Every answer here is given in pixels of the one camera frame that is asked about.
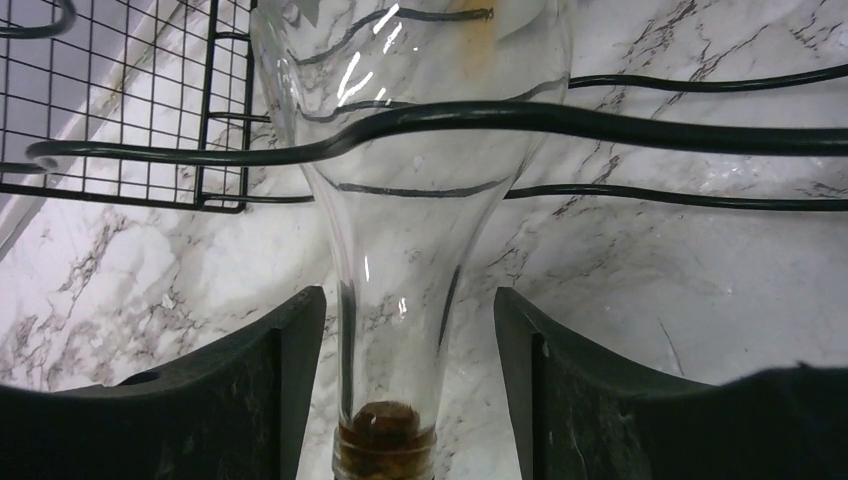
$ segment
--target white marble countertop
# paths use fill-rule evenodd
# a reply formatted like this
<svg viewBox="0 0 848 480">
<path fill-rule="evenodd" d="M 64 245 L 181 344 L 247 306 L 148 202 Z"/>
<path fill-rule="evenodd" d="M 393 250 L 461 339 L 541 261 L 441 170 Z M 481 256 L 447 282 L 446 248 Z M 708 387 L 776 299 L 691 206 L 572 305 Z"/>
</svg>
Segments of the white marble countertop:
<svg viewBox="0 0 848 480">
<path fill-rule="evenodd" d="M 840 0 L 580 0 L 574 74 L 731 80 L 848 61 Z M 600 87 L 567 102 L 640 117 L 845 126 L 848 83 L 743 95 Z M 267 146 L 270 128 L 256 132 Z M 519 181 L 690 193 L 833 197 L 842 159 L 665 152 L 551 139 Z M 266 169 L 257 193 L 306 193 Z M 335 312 L 314 205 L 237 216 L 49 200 L 0 263 L 0 381 L 39 390 L 114 384 L 259 318 L 307 285 Z M 512 286 L 576 331 L 653 368 L 719 383 L 805 361 L 848 363 L 848 218 L 738 213 L 625 199 L 511 200 L 495 212 L 459 296 L 439 422 L 439 478 L 518 478 L 495 344 L 495 288 Z M 335 426 L 328 318 L 302 479 L 327 479 Z"/>
</svg>

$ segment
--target black wire mesh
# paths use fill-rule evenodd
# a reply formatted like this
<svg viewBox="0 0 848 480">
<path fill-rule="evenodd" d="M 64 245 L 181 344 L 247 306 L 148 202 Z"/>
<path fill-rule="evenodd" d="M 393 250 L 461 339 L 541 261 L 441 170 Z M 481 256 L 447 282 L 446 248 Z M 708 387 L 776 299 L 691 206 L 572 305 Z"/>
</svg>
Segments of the black wire mesh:
<svg viewBox="0 0 848 480">
<path fill-rule="evenodd" d="M 71 31 L 0 39 L 0 162 L 38 140 L 249 148 L 256 0 L 77 0 Z M 0 22 L 47 24 L 52 0 L 0 0 Z M 243 168 L 80 158 L 66 171 L 0 173 L 0 193 L 238 213 Z"/>
</svg>

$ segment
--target clear glass bottle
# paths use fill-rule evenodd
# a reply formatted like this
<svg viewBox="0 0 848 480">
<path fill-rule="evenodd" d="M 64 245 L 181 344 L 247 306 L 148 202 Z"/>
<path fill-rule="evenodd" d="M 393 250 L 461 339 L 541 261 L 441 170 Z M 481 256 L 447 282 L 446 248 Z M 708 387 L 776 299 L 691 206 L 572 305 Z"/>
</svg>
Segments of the clear glass bottle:
<svg viewBox="0 0 848 480">
<path fill-rule="evenodd" d="M 564 0 L 267 0 L 251 37 L 285 145 L 407 103 L 560 103 Z M 303 167 L 339 275 L 338 480 L 430 480 L 463 264 L 542 134 L 415 133 Z"/>
</svg>

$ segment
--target wire grid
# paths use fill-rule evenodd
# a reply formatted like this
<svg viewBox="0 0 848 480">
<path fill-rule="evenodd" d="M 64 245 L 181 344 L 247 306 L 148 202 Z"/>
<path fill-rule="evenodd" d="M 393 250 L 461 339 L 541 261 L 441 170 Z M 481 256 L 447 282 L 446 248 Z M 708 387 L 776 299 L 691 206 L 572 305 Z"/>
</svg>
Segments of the wire grid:
<svg viewBox="0 0 848 480">
<path fill-rule="evenodd" d="M 26 147 L 47 138 L 249 148 L 255 2 L 77 0 L 67 34 L 0 40 L 0 161 L 25 161 Z M 52 0 L 0 0 L 11 25 L 60 15 Z M 238 213 L 243 203 L 208 197 L 243 194 L 243 170 L 86 157 L 61 173 L 0 174 L 0 192 Z"/>
</svg>

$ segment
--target orange stain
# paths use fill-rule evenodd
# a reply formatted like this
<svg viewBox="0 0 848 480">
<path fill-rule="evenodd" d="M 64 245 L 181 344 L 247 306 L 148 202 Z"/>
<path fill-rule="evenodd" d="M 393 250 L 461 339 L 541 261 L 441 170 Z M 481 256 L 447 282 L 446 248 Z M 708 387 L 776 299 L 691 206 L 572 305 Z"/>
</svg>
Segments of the orange stain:
<svg viewBox="0 0 848 480">
<path fill-rule="evenodd" d="M 452 10 L 495 9 L 498 0 L 455 0 Z M 459 35 L 462 52 L 462 70 L 466 78 L 476 78 L 486 72 L 495 53 L 495 21 L 491 18 L 460 22 Z"/>
</svg>

